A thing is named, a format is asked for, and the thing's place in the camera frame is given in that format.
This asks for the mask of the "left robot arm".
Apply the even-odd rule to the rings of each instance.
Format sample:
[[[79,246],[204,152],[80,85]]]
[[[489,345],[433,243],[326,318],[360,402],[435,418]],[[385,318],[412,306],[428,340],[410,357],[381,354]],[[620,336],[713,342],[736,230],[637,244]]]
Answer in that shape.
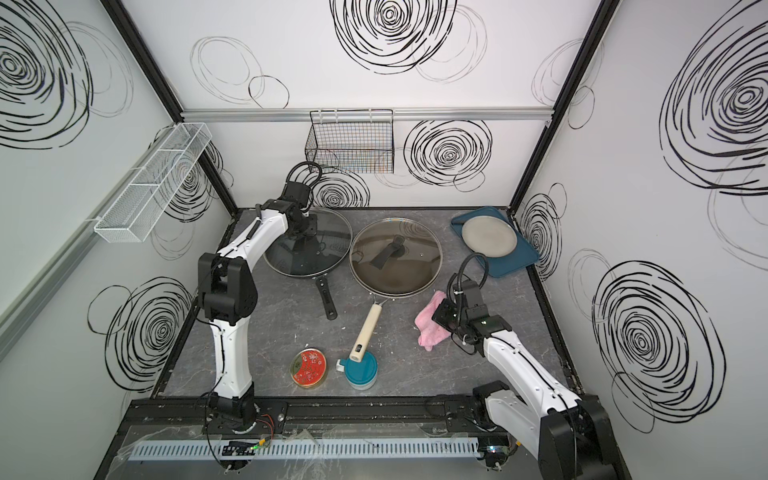
[[[216,347],[216,379],[208,405],[235,422],[238,433],[258,422],[248,360],[248,326],[258,302],[253,270],[279,237],[309,229],[312,190],[288,180],[278,198],[241,215],[229,244],[198,260],[198,304]]]

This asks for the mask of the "pink cloth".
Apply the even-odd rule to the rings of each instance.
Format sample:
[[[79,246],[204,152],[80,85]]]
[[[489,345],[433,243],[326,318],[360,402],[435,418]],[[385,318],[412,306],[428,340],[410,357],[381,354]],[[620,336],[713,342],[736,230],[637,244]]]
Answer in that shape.
[[[431,352],[436,345],[450,337],[450,332],[432,319],[437,308],[445,299],[446,294],[443,291],[436,291],[414,320],[414,324],[420,332],[418,344],[427,352]]]

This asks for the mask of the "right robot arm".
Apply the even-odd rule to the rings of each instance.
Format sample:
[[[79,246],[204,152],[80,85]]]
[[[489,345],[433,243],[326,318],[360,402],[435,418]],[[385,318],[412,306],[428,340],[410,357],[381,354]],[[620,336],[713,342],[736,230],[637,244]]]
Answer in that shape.
[[[607,411],[560,383],[506,320],[491,315],[481,286],[455,282],[432,319],[496,367],[502,381],[473,390],[476,422],[499,427],[537,460],[544,479],[624,479]]]

